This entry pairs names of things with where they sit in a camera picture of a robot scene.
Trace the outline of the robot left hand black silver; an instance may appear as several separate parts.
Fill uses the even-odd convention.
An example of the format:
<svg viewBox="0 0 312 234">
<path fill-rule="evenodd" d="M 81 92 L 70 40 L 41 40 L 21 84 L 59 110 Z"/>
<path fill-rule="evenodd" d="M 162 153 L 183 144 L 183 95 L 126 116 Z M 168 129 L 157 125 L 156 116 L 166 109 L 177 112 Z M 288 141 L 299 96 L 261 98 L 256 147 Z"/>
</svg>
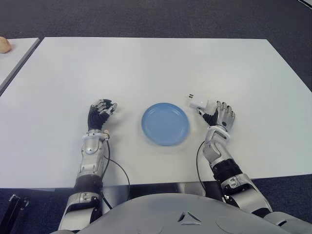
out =
<svg viewBox="0 0 312 234">
<path fill-rule="evenodd" d="M 103 124 L 113 114 L 117 108 L 117 103 L 109 99 L 99 99 L 94 102 L 89 109 L 87 125 L 88 130 L 101 130 Z"/>
</svg>

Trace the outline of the robot right hand black silver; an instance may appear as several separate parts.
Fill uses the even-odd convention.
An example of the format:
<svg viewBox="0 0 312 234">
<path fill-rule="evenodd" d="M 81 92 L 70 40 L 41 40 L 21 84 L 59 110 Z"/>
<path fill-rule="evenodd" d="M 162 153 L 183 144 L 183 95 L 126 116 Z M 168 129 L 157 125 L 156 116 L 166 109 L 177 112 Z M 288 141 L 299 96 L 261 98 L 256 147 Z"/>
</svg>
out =
<svg viewBox="0 0 312 234">
<path fill-rule="evenodd" d="M 205 113 L 200 108 L 196 110 L 210 126 L 222 127 L 227 132 L 233 127 L 235 112 L 232 110 L 231 106 L 227 105 L 225 102 L 216 102 L 216 109 L 213 115 Z"/>
</svg>

